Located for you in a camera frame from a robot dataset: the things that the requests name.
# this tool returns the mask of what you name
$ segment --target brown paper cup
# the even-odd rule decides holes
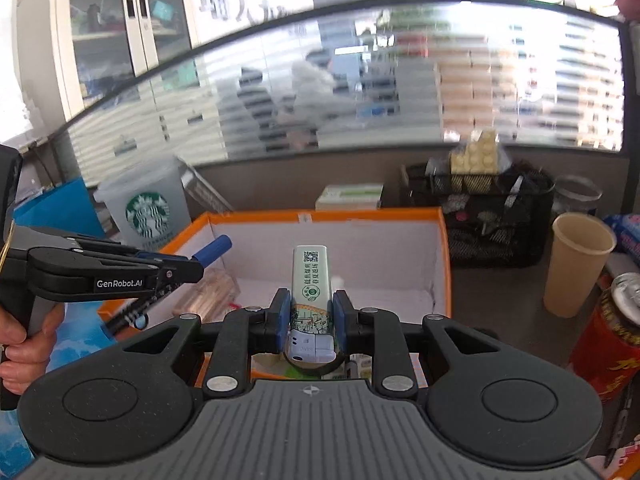
[[[601,220],[582,213],[560,215],[553,230],[543,301],[556,316],[573,317],[616,246],[616,235]]]

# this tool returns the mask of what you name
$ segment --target red can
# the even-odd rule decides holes
[[[602,293],[571,353],[569,368],[602,400],[615,397],[638,371],[640,274],[622,274]]]

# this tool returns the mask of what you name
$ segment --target hand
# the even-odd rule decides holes
[[[38,377],[44,375],[51,351],[56,344],[56,330],[65,319],[65,306],[57,304],[42,323],[42,330],[27,339],[25,329],[0,308],[0,344],[5,345],[7,359],[0,364],[0,378],[10,392],[21,395]]]

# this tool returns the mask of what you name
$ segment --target can top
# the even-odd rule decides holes
[[[620,274],[611,283],[611,295],[620,313],[640,326],[640,274]]]

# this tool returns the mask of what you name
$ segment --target black mesh basket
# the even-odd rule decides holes
[[[442,208],[453,265],[527,267],[540,260],[554,201],[548,174],[524,164],[499,175],[425,176],[425,169],[402,168],[403,205]]]

